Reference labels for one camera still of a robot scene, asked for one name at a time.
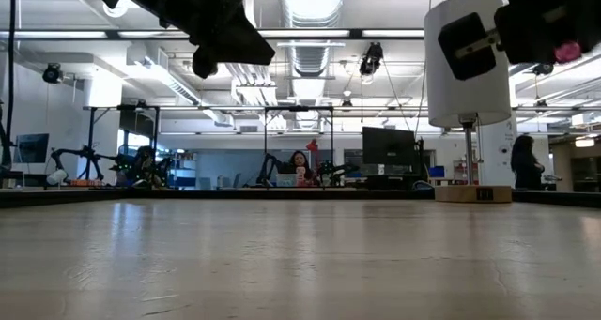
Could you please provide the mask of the small pink die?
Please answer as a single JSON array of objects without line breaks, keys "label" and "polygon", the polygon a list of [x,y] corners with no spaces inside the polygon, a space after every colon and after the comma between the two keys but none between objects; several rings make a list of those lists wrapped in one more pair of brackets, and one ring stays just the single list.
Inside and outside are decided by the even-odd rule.
[{"label": "small pink die", "polygon": [[575,41],[568,41],[554,49],[554,56],[559,64],[570,63],[581,58],[581,47]]}]

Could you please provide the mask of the black background monitor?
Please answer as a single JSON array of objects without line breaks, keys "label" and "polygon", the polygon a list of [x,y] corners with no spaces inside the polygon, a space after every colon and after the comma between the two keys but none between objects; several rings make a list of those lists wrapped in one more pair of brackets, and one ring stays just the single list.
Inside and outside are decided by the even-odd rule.
[{"label": "black background monitor", "polygon": [[362,128],[362,162],[410,166],[415,161],[415,137],[412,131]]}]

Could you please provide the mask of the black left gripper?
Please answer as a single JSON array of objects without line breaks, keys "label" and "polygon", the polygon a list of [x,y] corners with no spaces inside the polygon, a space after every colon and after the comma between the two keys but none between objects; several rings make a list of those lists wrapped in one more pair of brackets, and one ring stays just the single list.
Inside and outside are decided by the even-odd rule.
[{"label": "black left gripper", "polygon": [[[114,9],[120,0],[102,0]],[[275,51],[246,17],[242,0],[131,0],[159,19],[189,36],[197,48],[193,72],[206,79],[220,63],[269,65]]]}]

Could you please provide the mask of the black overhead frame bar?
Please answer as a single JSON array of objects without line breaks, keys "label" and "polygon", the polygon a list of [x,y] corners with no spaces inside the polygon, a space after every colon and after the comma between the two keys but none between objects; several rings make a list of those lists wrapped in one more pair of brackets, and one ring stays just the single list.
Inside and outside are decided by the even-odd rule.
[{"label": "black overhead frame bar", "polygon": [[[259,29],[258,33],[267,39],[341,39],[341,40],[423,40],[423,29]],[[189,35],[179,30],[16,30],[17,40],[187,40]]]}]

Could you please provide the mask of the black background workbench frame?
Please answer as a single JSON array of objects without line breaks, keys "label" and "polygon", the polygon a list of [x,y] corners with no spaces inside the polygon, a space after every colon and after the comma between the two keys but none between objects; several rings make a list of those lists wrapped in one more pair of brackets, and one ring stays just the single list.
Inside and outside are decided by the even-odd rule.
[{"label": "black background workbench frame", "polygon": [[[153,120],[153,133],[151,139],[157,143],[160,136],[262,136],[263,149],[268,150],[268,137],[273,136],[317,136],[323,135],[323,131],[297,131],[269,129],[270,117],[275,119],[285,112],[291,113],[328,113],[330,121],[334,118],[334,107],[332,106],[151,106],[145,104],[121,104],[112,107],[84,106],[84,110],[90,112],[102,111],[102,114],[110,111],[133,112],[140,114],[146,111],[153,111],[155,118]],[[201,119],[188,119],[180,128],[176,130],[163,130],[162,114],[164,113],[190,112],[200,113],[211,118],[214,125],[213,130],[201,130],[203,128]],[[258,118],[255,126],[238,125],[233,117],[226,114],[243,113],[255,114]]]}]

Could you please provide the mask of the black aluminium table frame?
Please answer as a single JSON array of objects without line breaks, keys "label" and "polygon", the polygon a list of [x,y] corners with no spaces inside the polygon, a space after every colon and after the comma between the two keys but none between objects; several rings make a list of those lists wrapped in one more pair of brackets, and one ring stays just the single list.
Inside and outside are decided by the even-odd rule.
[{"label": "black aluminium table frame", "polygon": [[[0,208],[50,206],[71,203],[126,199],[187,200],[318,200],[367,201],[409,200],[432,201],[432,191],[368,191],[368,190],[0,190]],[[601,209],[601,193],[567,193],[523,191],[513,193],[519,203],[553,206],[577,206]]]}]

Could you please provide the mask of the dark background wall monitor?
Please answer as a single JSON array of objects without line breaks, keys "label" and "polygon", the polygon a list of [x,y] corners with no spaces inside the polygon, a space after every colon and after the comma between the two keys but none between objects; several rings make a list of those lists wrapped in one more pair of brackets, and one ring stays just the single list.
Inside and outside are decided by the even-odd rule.
[{"label": "dark background wall monitor", "polygon": [[13,155],[15,163],[44,163],[46,161],[50,135],[24,134],[18,135]]}]

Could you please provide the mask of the person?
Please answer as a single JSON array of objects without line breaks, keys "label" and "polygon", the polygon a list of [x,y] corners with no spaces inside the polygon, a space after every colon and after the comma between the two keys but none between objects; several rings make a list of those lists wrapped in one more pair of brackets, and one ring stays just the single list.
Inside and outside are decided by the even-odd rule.
[{"label": "person", "polygon": [[140,146],[133,159],[133,164],[128,172],[131,186],[135,188],[157,189],[161,179],[156,170],[154,157],[156,153],[151,146]]},{"label": "person", "polygon": [[310,168],[305,154],[295,151],[290,158],[294,173],[297,175],[297,185],[303,187],[315,187],[318,185],[316,173]]},{"label": "person", "polygon": [[511,153],[511,170],[516,177],[516,190],[541,190],[545,167],[533,154],[534,140],[530,135],[519,135]]}]

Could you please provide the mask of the white shade wooden base lamp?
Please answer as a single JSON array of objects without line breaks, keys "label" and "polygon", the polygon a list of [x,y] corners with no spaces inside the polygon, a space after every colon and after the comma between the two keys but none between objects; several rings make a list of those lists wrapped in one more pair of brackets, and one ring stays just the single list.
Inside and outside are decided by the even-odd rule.
[{"label": "white shade wooden base lamp", "polygon": [[424,17],[428,123],[461,128],[465,134],[468,182],[436,186],[445,203],[508,204],[512,189],[473,180],[471,134],[512,115],[508,63],[494,50],[490,31],[502,0],[446,0]]}]

